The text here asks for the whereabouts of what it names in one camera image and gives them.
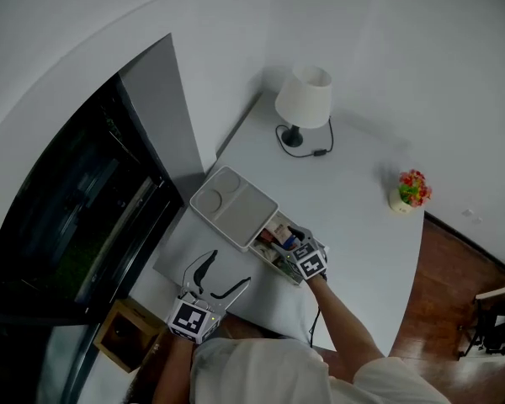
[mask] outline circular indentation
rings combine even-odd
[[[206,190],[196,198],[196,206],[201,212],[214,213],[222,205],[222,196],[217,190]]]
[[[231,171],[225,171],[215,177],[215,187],[222,193],[233,193],[241,184],[241,179]]]

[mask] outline white pot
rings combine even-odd
[[[401,194],[399,193],[398,189],[393,189],[389,193],[389,206],[393,211],[400,214],[409,214],[415,210],[415,208],[401,199]]]

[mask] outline white desk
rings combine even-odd
[[[281,151],[274,95],[265,93],[231,139],[215,168],[233,167],[279,202],[280,209],[327,244],[327,277],[333,291],[370,330],[384,354],[391,351],[412,289],[423,229],[423,209],[397,215],[387,204],[382,175],[412,167],[392,151],[341,120],[332,121],[335,146],[324,157],[296,159]],[[329,147],[327,126],[303,130],[296,154]],[[230,311],[272,331],[306,342],[316,315],[312,293],[296,287],[251,253],[238,252],[188,209],[155,270],[181,285],[183,272],[199,255],[219,255],[203,282],[223,293],[252,277]],[[322,318],[315,345],[334,349]]]

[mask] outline forearm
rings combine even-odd
[[[352,377],[367,362],[383,357],[369,331],[329,289],[326,280],[316,275],[307,284],[316,297],[333,345]]]
[[[189,402],[193,343],[174,337],[167,362],[153,394],[153,404],[186,404]]]

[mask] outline brown floor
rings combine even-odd
[[[505,403],[505,364],[457,361],[476,294],[505,286],[505,271],[429,221],[412,293],[391,356],[402,358],[453,404]]]

